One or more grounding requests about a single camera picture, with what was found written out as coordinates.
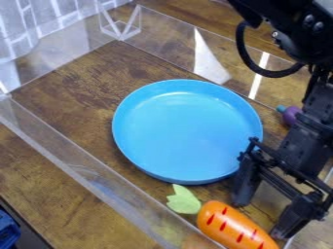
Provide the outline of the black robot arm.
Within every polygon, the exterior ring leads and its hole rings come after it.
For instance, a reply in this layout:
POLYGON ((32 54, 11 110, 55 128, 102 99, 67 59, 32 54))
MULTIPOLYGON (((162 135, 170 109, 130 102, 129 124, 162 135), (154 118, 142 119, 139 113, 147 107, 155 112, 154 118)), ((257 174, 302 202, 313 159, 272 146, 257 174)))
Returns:
POLYGON ((257 137, 241 153, 234 178, 233 203, 246 205, 261 182, 268 182, 292 203, 270 231, 290 238, 313 220, 321 220, 333 205, 333 188, 318 173, 333 158, 333 13, 316 0, 228 0, 244 21, 236 30, 238 53, 248 67, 268 78, 310 72, 304 108, 289 133, 273 150, 257 137), (245 46, 245 29, 264 22, 274 28, 273 38, 296 64, 281 71, 261 68, 245 46))

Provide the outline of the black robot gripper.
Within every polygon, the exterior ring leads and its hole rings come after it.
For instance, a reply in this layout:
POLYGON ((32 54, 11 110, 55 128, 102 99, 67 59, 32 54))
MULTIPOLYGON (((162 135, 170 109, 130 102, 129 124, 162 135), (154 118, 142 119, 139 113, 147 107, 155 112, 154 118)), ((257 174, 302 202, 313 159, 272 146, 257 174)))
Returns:
POLYGON ((237 207, 246 206, 262 181, 292 199, 270 231, 274 238, 292 238, 312 220, 323 221, 327 217, 333 189, 318 179, 318 174, 332 157, 333 124, 304 113, 297 114, 296 123, 277 150, 264 145, 258 137, 250 138, 249 147, 238 158, 232 202, 237 207), (272 171, 274 167, 293 176, 298 183, 309 185, 313 192, 302 194, 272 171))

